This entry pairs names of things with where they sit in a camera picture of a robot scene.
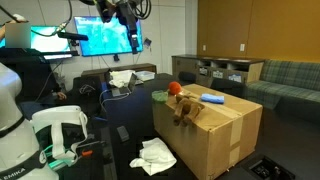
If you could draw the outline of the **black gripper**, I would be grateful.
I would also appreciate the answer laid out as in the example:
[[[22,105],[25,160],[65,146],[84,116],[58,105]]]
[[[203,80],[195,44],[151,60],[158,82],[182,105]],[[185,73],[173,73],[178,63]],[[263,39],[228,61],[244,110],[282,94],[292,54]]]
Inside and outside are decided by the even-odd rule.
[[[130,39],[130,45],[132,48],[132,53],[137,54],[137,48],[139,47],[138,36],[137,36],[137,27],[136,19],[132,14],[126,16],[127,29],[128,29],[128,38]]]

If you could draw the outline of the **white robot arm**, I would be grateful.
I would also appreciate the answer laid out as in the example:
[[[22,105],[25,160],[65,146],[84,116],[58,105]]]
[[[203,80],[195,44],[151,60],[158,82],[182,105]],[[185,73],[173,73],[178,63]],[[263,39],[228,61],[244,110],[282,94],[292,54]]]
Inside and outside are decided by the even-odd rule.
[[[116,17],[127,29],[127,37],[133,54],[138,53],[138,20],[147,19],[152,11],[151,0],[79,0],[95,6],[103,23],[109,23]]]

